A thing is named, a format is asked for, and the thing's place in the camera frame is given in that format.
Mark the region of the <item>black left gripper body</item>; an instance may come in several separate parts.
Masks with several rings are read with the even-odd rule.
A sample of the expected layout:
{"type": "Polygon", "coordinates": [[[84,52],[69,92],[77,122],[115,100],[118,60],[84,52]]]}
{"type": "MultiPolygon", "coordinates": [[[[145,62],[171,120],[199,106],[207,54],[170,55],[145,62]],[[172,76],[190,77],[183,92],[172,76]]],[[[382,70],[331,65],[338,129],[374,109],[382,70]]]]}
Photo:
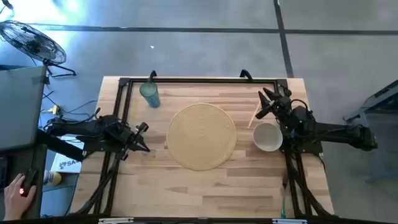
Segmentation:
{"type": "Polygon", "coordinates": [[[132,130],[126,123],[118,121],[108,125],[107,140],[122,152],[141,150],[141,130],[132,130]]]}

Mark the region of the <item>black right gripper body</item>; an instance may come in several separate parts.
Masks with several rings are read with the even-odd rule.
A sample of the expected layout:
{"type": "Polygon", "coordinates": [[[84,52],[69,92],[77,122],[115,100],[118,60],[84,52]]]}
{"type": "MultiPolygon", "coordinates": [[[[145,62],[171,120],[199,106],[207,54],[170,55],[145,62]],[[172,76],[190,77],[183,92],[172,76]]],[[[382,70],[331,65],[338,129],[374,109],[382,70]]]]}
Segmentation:
{"type": "Polygon", "coordinates": [[[292,102],[290,90],[284,90],[283,95],[278,100],[271,100],[273,104],[270,106],[270,112],[275,116],[278,122],[298,122],[298,117],[294,114],[292,109],[292,102]]]}

